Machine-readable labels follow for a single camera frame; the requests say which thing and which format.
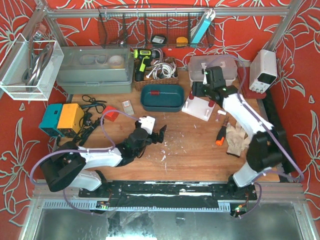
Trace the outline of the small red spring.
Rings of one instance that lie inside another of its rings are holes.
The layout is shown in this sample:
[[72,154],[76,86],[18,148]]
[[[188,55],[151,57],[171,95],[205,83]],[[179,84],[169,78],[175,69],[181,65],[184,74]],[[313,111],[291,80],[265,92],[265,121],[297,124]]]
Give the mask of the small red spring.
[[159,90],[151,90],[149,93],[151,96],[159,96],[161,94]]

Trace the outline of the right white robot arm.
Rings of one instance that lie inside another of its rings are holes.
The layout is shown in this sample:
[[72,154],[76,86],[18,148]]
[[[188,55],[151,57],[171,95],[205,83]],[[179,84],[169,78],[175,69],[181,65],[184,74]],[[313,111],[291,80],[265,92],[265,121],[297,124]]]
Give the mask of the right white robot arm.
[[207,67],[202,75],[202,81],[192,84],[192,93],[197,97],[208,97],[228,112],[241,132],[239,139],[249,141],[245,163],[227,182],[228,194],[238,198],[261,175],[282,162],[283,153],[275,141],[282,140],[283,134],[248,105],[234,85],[226,85],[221,67]]

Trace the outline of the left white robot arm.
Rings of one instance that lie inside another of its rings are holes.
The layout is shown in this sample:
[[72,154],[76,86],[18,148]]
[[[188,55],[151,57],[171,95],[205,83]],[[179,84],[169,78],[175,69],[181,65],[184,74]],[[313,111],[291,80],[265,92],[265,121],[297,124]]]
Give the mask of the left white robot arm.
[[69,141],[55,154],[39,164],[51,192],[59,192],[67,187],[97,190],[106,181],[99,167],[123,167],[136,158],[141,158],[146,147],[164,141],[167,126],[158,133],[148,132],[142,127],[135,130],[115,148],[107,152],[97,152],[97,148],[84,148]]

